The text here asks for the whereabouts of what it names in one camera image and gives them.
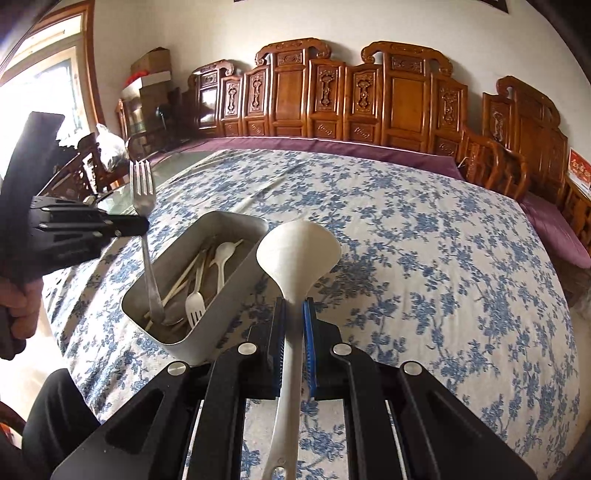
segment purple bedspread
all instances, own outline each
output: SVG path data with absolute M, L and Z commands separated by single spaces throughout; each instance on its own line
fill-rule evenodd
M 227 137 L 201 140 L 197 144 L 185 145 L 185 148 L 182 150 L 185 152 L 215 151 L 225 148 L 244 148 L 249 150 L 263 148 L 266 150 L 331 153 L 334 155 L 367 158 L 369 160 L 395 163 L 396 165 L 405 165 L 419 170 L 439 173 L 439 175 L 445 175 L 453 179 L 463 180 L 462 174 L 460 174 L 460 171 L 456 167 L 456 162 L 451 157 L 336 140 L 289 137 Z

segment metal container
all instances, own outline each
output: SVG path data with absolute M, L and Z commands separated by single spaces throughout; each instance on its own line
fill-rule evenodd
M 268 230 L 267 222 L 261 218 L 230 212 L 208 212 L 199 217 L 154 261 L 158 290 L 164 296 L 197 256 L 207 239 L 215 236 L 216 244 L 243 239 L 243 243 L 226 263 L 225 285 L 207 305 L 205 314 L 196 327 L 184 338 L 178 340 L 178 335 L 175 338 L 171 333 L 173 327 L 152 325 L 149 332 L 145 331 L 148 295 L 144 275 L 125 293 L 121 303 L 123 312 L 154 343 L 172 356 L 189 365 L 203 363 L 228 331 L 232 319 L 240 311 L 243 300 L 254 291 L 254 285 L 263 275 L 256 261 L 256 249 Z M 206 299 L 208 295 L 215 294 L 216 279 L 217 267 L 214 266 L 208 269 L 203 279 L 201 292 Z

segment ladle handle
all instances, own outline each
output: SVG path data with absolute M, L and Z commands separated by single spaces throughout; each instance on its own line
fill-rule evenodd
M 285 480 L 296 480 L 300 433 L 301 368 L 303 360 L 302 301 L 286 301 L 285 342 L 281 392 L 275 414 L 273 437 L 262 480 L 272 480 L 277 468 L 285 469 Z

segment purple cushion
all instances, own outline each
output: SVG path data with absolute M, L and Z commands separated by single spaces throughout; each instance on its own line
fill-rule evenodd
M 581 268 L 591 268 L 591 257 L 556 205 L 526 193 L 519 204 L 547 249 Z
M 417 168 L 463 180 L 452 157 L 411 152 L 379 145 L 343 142 L 318 138 L 294 137 L 226 137 L 200 141 L 197 145 L 185 145 L 183 151 L 209 151 L 223 148 L 264 148 L 268 150 L 295 150 L 298 152 L 329 153 L 347 157 L 367 158 L 396 165 Z

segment hand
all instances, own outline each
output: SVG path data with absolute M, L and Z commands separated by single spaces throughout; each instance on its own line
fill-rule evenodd
M 15 319 L 11 326 L 14 338 L 25 340 L 35 334 L 42 290 L 42 279 L 27 283 L 21 290 L 6 278 L 0 277 L 0 305 L 7 307 Z

